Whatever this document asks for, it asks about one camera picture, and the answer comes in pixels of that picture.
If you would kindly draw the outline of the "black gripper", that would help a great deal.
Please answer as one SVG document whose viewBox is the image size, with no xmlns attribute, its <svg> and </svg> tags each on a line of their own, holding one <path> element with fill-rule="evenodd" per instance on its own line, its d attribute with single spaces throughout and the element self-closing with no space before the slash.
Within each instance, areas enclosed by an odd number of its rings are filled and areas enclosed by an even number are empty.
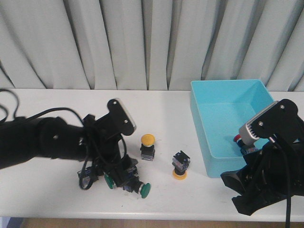
<svg viewBox="0 0 304 228">
<path fill-rule="evenodd" d="M 87 162 L 92 161 L 104 171 L 104 179 L 109 187 L 122 187 L 128 182 L 126 170 L 135 167 L 138 161 L 127 154 L 123 134 L 119 133 L 109 114 L 95 119 L 93 115 L 84 118 L 87 127 L 85 141 L 86 158 L 81 170 Z"/>
<path fill-rule="evenodd" d="M 287 194 L 275 190 L 304 189 L 304 142 L 296 141 L 280 148 L 268 142 L 263 149 L 245 155 L 244 159 L 247 164 L 243 170 L 220 175 L 226 187 L 240 194 L 232 198 L 238 213 L 251 216 L 259 209 L 287 199 Z M 255 190 L 271 190 L 246 194 L 251 183 Z"/>
</svg>

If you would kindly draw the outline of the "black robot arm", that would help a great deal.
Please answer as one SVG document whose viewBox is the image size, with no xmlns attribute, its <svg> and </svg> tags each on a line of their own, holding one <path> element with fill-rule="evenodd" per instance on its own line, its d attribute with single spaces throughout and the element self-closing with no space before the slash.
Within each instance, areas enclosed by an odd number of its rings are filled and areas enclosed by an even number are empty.
<svg viewBox="0 0 304 228">
<path fill-rule="evenodd" d="M 80 188 L 87 190 L 105 176 L 108 185 L 118 187 L 130 182 L 132 166 L 126 144 L 134 124 L 126 115 L 107 114 L 95 120 L 87 115 L 82 126 L 69 125 L 60 117 L 17 118 L 0 125 L 0 167 L 21 164 L 34 157 L 82 161 L 78 172 Z"/>
</svg>

